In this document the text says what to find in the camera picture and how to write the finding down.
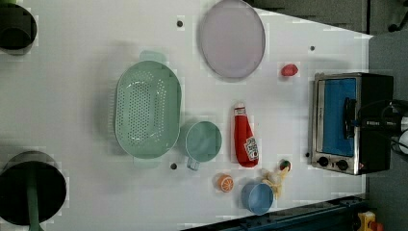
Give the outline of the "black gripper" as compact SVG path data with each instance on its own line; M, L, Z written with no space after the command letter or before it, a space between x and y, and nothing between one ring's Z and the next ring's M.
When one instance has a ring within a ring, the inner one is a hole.
M360 127L361 129L380 129L383 127L383 123L379 120L352 120L351 124L354 127ZM408 116L407 115L394 115L384 118L384 127L386 131L395 133L403 133L408 130Z

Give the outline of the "black cylinder arm base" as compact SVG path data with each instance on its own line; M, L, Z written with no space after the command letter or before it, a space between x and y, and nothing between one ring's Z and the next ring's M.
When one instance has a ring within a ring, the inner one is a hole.
M40 151L11 158L1 171L1 218L14 225L33 226L62 208L67 185L56 161Z

